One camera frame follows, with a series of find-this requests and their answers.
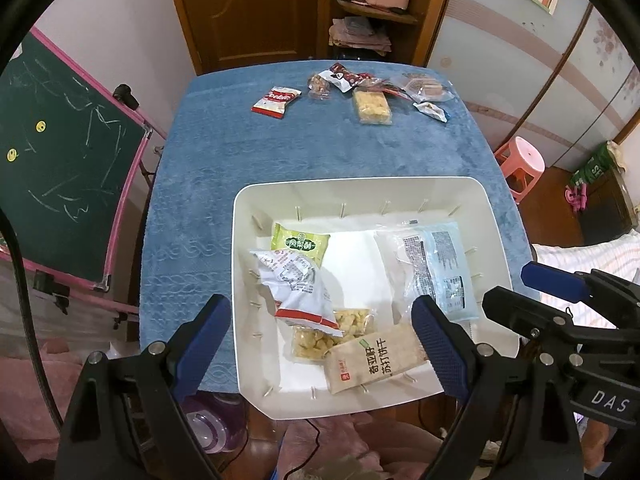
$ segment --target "wooden door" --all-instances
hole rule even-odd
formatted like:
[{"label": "wooden door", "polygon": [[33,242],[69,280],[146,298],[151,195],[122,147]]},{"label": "wooden door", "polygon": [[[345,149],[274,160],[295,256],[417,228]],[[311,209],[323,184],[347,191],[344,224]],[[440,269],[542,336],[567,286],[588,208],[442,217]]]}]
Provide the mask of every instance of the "wooden door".
[{"label": "wooden door", "polygon": [[203,72],[315,54],[318,0],[182,0],[182,4]]}]

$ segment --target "purple object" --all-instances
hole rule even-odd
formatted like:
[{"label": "purple object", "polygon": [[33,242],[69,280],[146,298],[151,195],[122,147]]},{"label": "purple object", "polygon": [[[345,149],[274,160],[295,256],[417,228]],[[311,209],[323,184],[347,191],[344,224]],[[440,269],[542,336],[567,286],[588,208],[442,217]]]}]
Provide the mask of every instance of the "purple object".
[{"label": "purple object", "polygon": [[180,404],[205,453],[233,451],[244,440],[244,403],[238,394],[197,391]]}]

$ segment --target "red snack wrapper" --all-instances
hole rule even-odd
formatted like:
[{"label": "red snack wrapper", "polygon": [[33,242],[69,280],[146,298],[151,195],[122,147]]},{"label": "red snack wrapper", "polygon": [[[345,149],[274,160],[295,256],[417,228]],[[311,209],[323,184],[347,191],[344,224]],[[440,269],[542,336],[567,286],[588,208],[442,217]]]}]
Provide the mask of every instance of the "red snack wrapper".
[{"label": "red snack wrapper", "polygon": [[302,94],[302,92],[295,88],[274,86],[269,90],[267,95],[251,108],[251,111],[281,119],[284,117],[284,108],[287,106],[287,103],[293,101],[293,99],[300,94]]},{"label": "red snack wrapper", "polygon": [[329,83],[336,85],[343,93],[362,83],[362,76],[349,72],[340,63],[334,63],[331,68],[318,75]]}]

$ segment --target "snack package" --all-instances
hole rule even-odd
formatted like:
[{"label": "snack package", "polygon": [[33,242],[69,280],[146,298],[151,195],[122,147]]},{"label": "snack package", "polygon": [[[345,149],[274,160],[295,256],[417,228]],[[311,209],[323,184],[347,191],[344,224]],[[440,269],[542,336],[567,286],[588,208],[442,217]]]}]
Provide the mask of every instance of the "snack package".
[{"label": "snack package", "polygon": [[336,85],[343,94],[362,82],[361,75],[349,72],[340,63],[334,63],[331,68],[322,71],[318,75],[329,83]]},{"label": "snack package", "polygon": [[329,335],[342,336],[331,298],[324,288],[318,266],[312,260],[289,249],[251,251],[251,254],[260,261],[260,281],[269,287],[275,300],[275,317],[293,326],[308,326]]},{"label": "snack package", "polygon": [[320,267],[330,237],[331,235],[315,235],[313,233],[293,231],[276,224],[271,237],[271,250],[292,249],[300,251]]},{"label": "snack package", "polygon": [[427,360],[414,328],[400,323],[330,348],[324,356],[324,374],[329,391],[336,394],[401,374]]},{"label": "snack package", "polygon": [[349,308],[337,310],[334,314],[344,335],[328,335],[305,326],[295,326],[291,345],[293,357],[319,361],[329,348],[373,332],[374,314],[371,310]]},{"label": "snack package", "polygon": [[309,97],[312,99],[328,99],[331,83],[322,79],[319,74],[313,74],[306,82]]},{"label": "snack package", "polygon": [[412,100],[400,87],[390,83],[387,79],[382,79],[366,73],[359,75],[361,75],[364,80],[358,85],[358,89],[370,92],[384,92],[385,94],[395,95],[396,97],[401,97],[408,101]]},{"label": "snack package", "polygon": [[433,117],[443,123],[446,123],[449,119],[449,115],[439,106],[435,104],[424,102],[424,103],[414,103],[414,106],[418,108],[418,111],[428,115],[429,117]]},{"label": "snack package", "polygon": [[402,74],[393,77],[392,82],[407,92],[417,103],[425,101],[442,103],[455,97],[440,81],[426,74]]},{"label": "snack package", "polygon": [[391,108],[382,92],[356,88],[353,104],[362,124],[391,124]]},{"label": "snack package", "polygon": [[251,108],[251,111],[281,119],[284,117],[284,108],[287,106],[287,103],[293,101],[293,99],[300,94],[302,94],[302,92],[295,88],[274,86],[269,90],[267,95]]},{"label": "snack package", "polygon": [[471,275],[456,222],[377,230],[393,292],[394,320],[407,318],[414,300],[431,296],[450,321],[478,318]]}]

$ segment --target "green chalkboard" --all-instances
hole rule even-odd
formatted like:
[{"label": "green chalkboard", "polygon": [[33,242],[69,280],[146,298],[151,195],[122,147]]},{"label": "green chalkboard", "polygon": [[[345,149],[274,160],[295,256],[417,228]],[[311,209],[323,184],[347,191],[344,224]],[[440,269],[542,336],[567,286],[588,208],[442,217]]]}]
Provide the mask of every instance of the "green chalkboard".
[{"label": "green chalkboard", "polygon": [[24,38],[0,76],[0,206],[25,259],[103,282],[118,201],[144,135],[38,38]]}]

